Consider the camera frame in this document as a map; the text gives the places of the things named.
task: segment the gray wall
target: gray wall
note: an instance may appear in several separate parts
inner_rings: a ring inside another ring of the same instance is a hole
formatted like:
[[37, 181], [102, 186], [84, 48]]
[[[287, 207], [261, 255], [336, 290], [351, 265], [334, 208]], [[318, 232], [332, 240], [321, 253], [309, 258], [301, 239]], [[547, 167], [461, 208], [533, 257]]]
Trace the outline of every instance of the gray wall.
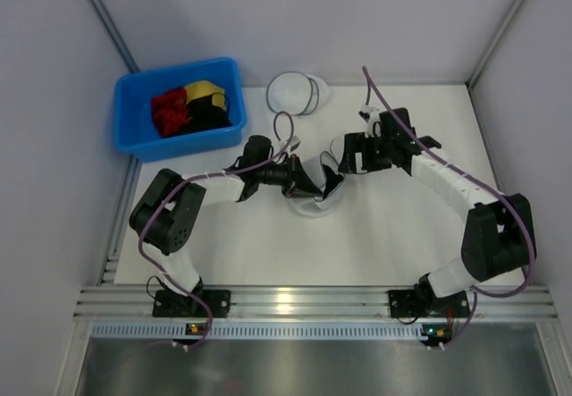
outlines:
[[117, 200], [125, 68], [86, 0], [0, 0], [0, 25], [1, 393], [46, 395]]
[[511, 0], [104, 0], [141, 69], [220, 55], [248, 84], [309, 71], [465, 81]]
[[572, 341], [572, 0], [529, 0], [475, 89], [501, 184], [534, 208], [539, 269]]

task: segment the yellow cloth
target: yellow cloth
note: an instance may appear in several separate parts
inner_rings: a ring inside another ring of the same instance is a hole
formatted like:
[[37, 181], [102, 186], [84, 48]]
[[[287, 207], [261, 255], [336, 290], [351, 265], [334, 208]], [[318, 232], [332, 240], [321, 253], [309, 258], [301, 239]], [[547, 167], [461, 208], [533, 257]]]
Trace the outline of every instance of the yellow cloth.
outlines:
[[224, 103], [224, 89], [219, 88], [214, 83], [208, 80], [195, 81], [185, 86], [187, 91], [187, 102], [188, 104], [193, 99], [206, 97], [209, 95], [213, 96], [213, 105], [222, 108], [226, 111], [226, 104]]

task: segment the folded clothing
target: folded clothing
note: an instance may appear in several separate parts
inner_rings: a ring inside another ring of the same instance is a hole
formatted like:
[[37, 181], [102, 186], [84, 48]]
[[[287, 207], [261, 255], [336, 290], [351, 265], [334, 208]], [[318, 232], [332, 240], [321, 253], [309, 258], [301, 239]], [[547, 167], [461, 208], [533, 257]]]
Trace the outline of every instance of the folded clothing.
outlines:
[[151, 98], [151, 119], [163, 138], [232, 126], [224, 89], [207, 80]]

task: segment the blue plastic container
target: blue plastic container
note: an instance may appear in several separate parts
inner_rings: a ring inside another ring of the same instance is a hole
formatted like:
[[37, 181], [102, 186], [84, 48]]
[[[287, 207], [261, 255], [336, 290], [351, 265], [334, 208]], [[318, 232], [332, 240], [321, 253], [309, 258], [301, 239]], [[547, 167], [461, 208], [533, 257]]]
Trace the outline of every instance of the blue plastic container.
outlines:
[[[161, 138], [151, 120], [151, 98], [198, 80], [209, 80], [224, 89], [232, 126]], [[247, 122], [239, 69], [231, 58], [128, 74], [117, 81], [114, 105], [115, 147], [144, 162], [236, 146]]]

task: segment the white tabletop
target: white tabletop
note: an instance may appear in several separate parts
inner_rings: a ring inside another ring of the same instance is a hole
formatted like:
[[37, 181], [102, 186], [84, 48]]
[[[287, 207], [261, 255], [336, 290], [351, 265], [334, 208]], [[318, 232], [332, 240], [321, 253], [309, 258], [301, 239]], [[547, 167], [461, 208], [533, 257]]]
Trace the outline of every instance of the white tabletop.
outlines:
[[[456, 164], [494, 185], [465, 86], [386, 86], [382, 92], [390, 104], [409, 110], [419, 136], [431, 135]], [[365, 94], [365, 87], [334, 87], [326, 106], [296, 118], [302, 160], [327, 149], [334, 137], [365, 129], [358, 116]], [[244, 97], [244, 141], [252, 134], [274, 141], [265, 90], [245, 88]], [[242, 147], [143, 164], [133, 205], [162, 168], [186, 174], [220, 170]], [[391, 169], [350, 176], [340, 206], [317, 219], [296, 214], [280, 189], [269, 186], [243, 203], [205, 206], [186, 251], [178, 254], [190, 254], [206, 284], [410, 285], [460, 254], [463, 231], [441, 198], [403, 170]], [[128, 228], [115, 283], [145, 283], [154, 274]], [[518, 270], [489, 283], [516, 285], [522, 279]]]

